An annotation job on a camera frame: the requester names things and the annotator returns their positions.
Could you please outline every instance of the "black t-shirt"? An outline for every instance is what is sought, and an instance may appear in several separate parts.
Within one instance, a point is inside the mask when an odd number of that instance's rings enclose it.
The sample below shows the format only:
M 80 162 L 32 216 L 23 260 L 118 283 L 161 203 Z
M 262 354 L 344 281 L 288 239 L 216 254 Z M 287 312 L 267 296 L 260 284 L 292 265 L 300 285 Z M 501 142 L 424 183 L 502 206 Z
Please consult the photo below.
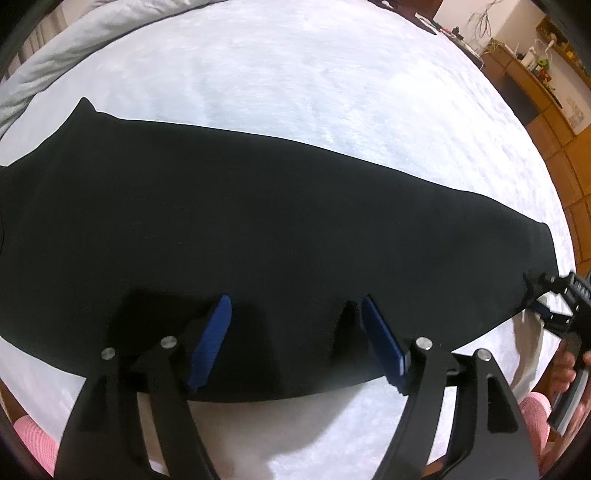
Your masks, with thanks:
M 0 336 L 62 370 L 89 376 L 106 346 L 142 351 L 229 295 L 201 400 L 380 376 L 363 295 L 399 339 L 451 350 L 557 274 L 548 227 L 490 198 L 279 138 L 121 120 L 86 99 L 0 169 L 0 204 Z

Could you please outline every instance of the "electrical cable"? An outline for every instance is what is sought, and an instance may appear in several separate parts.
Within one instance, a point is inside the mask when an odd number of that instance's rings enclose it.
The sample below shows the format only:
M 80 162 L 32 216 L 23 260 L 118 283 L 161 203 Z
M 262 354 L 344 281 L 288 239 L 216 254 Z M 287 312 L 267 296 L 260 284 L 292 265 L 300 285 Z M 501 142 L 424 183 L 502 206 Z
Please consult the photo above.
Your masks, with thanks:
M 503 3 L 504 1 L 505 0 L 493 0 L 489 4 L 486 4 L 486 7 L 481 14 L 474 13 L 470 16 L 470 19 L 468 20 L 468 23 L 470 23 L 472 20 L 474 20 L 475 17 L 478 17 L 476 25 L 474 26 L 473 40 L 475 40 L 476 43 L 478 43 L 478 46 L 482 49 L 484 49 L 485 46 L 483 46 L 480 43 L 480 40 L 485 38 L 485 36 L 488 36 L 489 38 L 492 36 L 491 21 L 488 16 L 488 12 L 492 7 Z

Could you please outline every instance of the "hand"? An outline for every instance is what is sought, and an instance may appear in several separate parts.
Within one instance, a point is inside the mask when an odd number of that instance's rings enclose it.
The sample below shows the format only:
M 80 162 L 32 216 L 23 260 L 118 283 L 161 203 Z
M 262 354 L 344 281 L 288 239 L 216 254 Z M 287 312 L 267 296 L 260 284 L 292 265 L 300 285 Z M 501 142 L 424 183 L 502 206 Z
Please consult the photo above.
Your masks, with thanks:
M 550 372 L 550 401 L 554 401 L 556 395 L 564 393 L 569 389 L 570 384 L 576 378 L 574 371 L 574 355 L 565 350 L 566 344 L 561 342 L 558 350 L 552 360 L 552 369 Z M 588 367 L 591 367 L 591 351 L 586 352 L 583 356 L 583 362 Z M 570 420 L 569 426 L 564 435 L 554 442 L 553 448 L 544 457 L 540 465 L 540 473 L 544 475 L 556 460 L 564 453 L 567 447 L 572 442 L 573 438 L 579 432 L 581 425 L 587 419 L 589 411 L 591 410 L 591 381 L 587 382 L 587 386 L 581 397 L 581 401 L 574 411 L 573 417 Z

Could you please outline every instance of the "pink knit fabric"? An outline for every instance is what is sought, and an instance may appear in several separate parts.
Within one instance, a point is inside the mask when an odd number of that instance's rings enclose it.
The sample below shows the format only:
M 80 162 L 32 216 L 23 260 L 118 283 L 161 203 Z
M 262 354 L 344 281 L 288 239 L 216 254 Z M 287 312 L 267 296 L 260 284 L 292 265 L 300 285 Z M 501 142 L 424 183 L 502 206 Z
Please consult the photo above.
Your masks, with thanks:
M 539 464 L 550 434 L 550 425 L 548 425 L 548 417 L 552 411 L 550 402 L 545 395 L 532 392 L 519 404 L 519 409 L 525 419 Z
M 53 476 L 56 469 L 57 442 L 45 433 L 29 415 L 18 419 L 14 429 L 37 462 Z

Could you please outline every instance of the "silver bolt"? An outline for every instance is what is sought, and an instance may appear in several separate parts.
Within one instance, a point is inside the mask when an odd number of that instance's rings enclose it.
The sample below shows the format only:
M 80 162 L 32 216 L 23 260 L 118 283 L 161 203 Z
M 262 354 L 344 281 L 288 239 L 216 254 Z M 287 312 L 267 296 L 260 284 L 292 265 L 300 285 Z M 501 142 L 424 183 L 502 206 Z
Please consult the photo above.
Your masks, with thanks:
M 476 354 L 480 360 L 484 360 L 485 362 L 488 362 L 492 358 L 492 353 L 486 348 L 479 348 Z
M 177 339 L 173 336 L 164 337 L 160 340 L 160 345 L 162 348 L 174 348 L 177 346 Z
M 421 350 L 430 350 L 433 346 L 433 342 L 427 337 L 419 337 L 415 340 L 415 343 Z
M 113 357 L 115 356 L 115 349 L 113 347 L 107 347 L 105 348 L 101 353 L 100 353 L 100 357 L 103 360 L 111 360 Z

